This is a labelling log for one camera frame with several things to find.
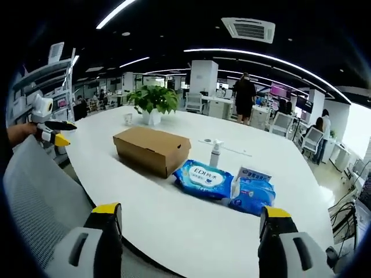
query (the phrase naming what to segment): person in black shirt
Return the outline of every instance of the person in black shirt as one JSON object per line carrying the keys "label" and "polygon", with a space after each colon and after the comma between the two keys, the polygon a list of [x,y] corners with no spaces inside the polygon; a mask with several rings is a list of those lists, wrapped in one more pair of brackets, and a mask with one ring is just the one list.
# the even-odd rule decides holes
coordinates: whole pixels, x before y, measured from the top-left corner
{"label": "person in black shirt", "polygon": [[244,73],[239,81],[234,85],[236,91],[235,105],[237,109],[237,122],[248,124],[251,116],[251,111],[255,103],[256,90],[250,76]]}

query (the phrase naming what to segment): spray bottle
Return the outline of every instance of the spray bottle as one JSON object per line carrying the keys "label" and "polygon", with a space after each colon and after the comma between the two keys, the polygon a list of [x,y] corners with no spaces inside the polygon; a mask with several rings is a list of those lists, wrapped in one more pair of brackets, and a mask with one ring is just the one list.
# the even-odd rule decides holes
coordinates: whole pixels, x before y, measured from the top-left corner
{"label": "spray bottle", "polygon": [[211,151],[211,157],[210,157],[210,163],[209,163],[210,166],[217,168],[222,145],[223,145],[222,141],[214,140],[214,147],[213,147],[213,150]]}

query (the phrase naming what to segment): black ceiling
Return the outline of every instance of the black ceiling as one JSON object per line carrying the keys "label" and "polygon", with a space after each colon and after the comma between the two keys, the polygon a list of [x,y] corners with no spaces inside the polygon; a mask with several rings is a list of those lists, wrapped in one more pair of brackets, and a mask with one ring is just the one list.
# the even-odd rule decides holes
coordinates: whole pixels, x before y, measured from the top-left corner
{"label": "black ceiling", "polygon": [[[322,82],[287,65],[239,53],[191,52],[192,48],[227,48],[247,50],[297,64],[324,78],[334,86],[371,87],[366,52],[371,43],[368,10],[352,2],[323,1],[236,1],[210,0],[169,1],[137,0],[121,11],[101,30],[98,23],[122,0],[73,0],[53,14],[30,48],[26,68],[33,70],[47,61],[52,43],[66,42],[65,53],[77,49],[80,59],[74,67],[74,80],[119,76],[124,71],[148,72],[187,68],[195,59],[215,59],[219,69],[247,71],[293,87],[313,87],[305,78],[341,97]],[[222,17],[242,17],[276,24],[272,44],[231,38],[221,22]],[[123,68],[120,65],[143,57],[150,59]],[[301,78],[250,60],[281,68]],[[86,72],[90,67],[104,67],[99,72]],[[220,73],[221,77],[238,76]]]}

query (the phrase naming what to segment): brown cardboard box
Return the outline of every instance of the brown cardboard box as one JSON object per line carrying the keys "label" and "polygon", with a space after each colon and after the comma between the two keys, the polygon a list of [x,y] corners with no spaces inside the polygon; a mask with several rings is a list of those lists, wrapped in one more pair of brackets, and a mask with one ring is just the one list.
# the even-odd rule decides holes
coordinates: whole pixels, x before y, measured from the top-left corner
{"label": "brown cardboard box", "polygon": [[167,178],[188,158],[188,138],[145,127],[132,127],[114,136],[117,153],[160,177]]}

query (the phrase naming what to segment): blue wet wipes package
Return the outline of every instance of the blue wet wipes package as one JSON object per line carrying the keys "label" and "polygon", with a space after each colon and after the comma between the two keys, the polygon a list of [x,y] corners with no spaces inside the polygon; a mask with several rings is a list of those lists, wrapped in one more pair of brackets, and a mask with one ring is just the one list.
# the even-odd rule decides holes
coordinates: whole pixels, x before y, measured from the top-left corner
{"label": "blue wet wipes package", "polygon": [[264,206],[272,206],[276,193],[269,182],[248,178],[240,178],[238,182],[239,194],[231,199],[230,208],[260,216]]}
{"label": "blue wet wipes package", "polygon": [[187,160],[174,173],[185,193],[220,200],[231,197],[233,176],[195,160]]}

